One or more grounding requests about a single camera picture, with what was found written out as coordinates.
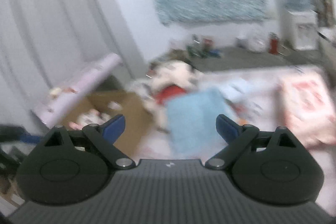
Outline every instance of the logo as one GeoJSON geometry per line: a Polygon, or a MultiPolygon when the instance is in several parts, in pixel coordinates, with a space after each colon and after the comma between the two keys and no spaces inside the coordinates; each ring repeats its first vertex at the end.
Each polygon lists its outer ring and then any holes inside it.
{"type": "Polygon", "coordinates": [[[170,162],[170,163],[166,164],[166,166],[169,167],[169,168],[171,168],[171,167],[175,166],[175,163],[170,162]]]}

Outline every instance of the blue towel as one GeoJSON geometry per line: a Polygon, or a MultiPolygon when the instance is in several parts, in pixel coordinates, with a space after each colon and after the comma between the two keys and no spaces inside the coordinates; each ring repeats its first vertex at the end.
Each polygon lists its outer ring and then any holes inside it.
{"type": "Polygon", "coordinates": [[[166,107],[172,146],[177,153],[197,153],[209,143],[221,141],[216,131],[219,114],[237,121],[237,116],[218,89],[174,98],[167,102],[166,107]]]}

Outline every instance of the red bottle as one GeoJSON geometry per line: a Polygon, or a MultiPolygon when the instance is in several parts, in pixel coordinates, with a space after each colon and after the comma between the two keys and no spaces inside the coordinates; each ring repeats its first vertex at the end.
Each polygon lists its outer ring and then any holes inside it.
{"type": "Polygon", "coordinates": [[[270,34],[270,39],[269,39],[269,53],[270,54],[278,54],[278,44],[279,44],[279,38],[275,33],[270,34]]]}

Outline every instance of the plush toy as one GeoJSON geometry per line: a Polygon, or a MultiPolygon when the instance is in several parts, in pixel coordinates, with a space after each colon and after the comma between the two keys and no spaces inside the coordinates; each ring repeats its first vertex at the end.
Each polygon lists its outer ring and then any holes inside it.
{"type": "Polygon", "coordinates": [[[197,84],[203,73],[191,65],[171,60],[153,69],[148,82],[148,94],[142,96],[143,105],[153,114],[158,129],[167,131],[165,104],[177,96],[197,90],[197,84]]]}
{"type": "Polygon", "coordinates": [[[82,130],[84,126],[87,126],[91,123],[96,123],[102,125],[103,123],[107,122],[111,119],[111,116],[106,113],[100,113],[96,109],[90,109],[87,113],[82,113],[77,118],[77,123],[70,122],[69,126],[73,130],[82,130]]]}

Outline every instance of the blue gripper pad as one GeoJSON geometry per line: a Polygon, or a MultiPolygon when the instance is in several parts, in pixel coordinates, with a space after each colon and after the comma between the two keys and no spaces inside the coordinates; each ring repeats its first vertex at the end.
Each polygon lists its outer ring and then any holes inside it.
{"type": "Polygon", "coordinates": [[[227,144],[232,143],[243,131],[241,126],[222,114],[216,119],[216,129],[227,144]]]}
{"type": "Polygon", "coordinates": [[[113,144],[125,131],[126,120],[124,115],[116,115],[99,127],[103,138],[113,144]]]}

